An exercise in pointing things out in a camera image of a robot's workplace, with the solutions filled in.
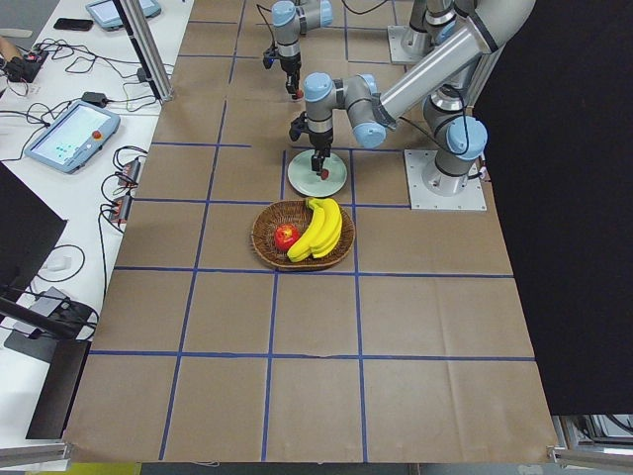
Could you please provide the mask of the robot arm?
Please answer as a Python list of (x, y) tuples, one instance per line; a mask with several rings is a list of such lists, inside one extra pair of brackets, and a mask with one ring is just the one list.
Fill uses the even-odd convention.
[[(307, 32), (325, 28), (333, 21), (329, 1), (277, 1), (264, 21), (271, 44), (262, 54), (266, 69), (279, 62), (286, 74), (285, 88), (294, 100), (303, 97), (300, 85), (302, 57), (300, 38)], [(457, 19), (455, 1), (415, 1), (406, 26), (389, 26), (391, 62), (413, 64), (420, 61), (451, 34)]]
[(435, 46), (385, 91), (371, 74), (309, 74), (304, 81), (305, 110), (292, 122), (289, 136), (296, 141), (307, 135), (312, 147), (291, 160), (291, 186), (304, 196), (329, 197), (345, 184), (346, 167), (330, 154), (334, 111), (346, 113), (360, 146), (374, 149), (404, 113), (420, 103), (438, 147), (421, 173), (423, 185), (439, 196), (462, 192), (488, 141), (485, 125), (466, 112), (472, 79), (521, 29), (534, 6), (532, 1), (453, 2), (443, 11), (454, 19), (435, 36)]

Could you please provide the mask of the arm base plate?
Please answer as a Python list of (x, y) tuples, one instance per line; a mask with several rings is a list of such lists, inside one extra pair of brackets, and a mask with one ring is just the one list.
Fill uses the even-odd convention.
[(389, 26), (387, 36), (392, 64), (414, 64), (422, 59), (426, 33), (409, 26)]
[(410, 208), (414, 211), (484, 212), (488, 209), (477, 162), (460, 177), (437, 166), (436, 149), (405, 149)]

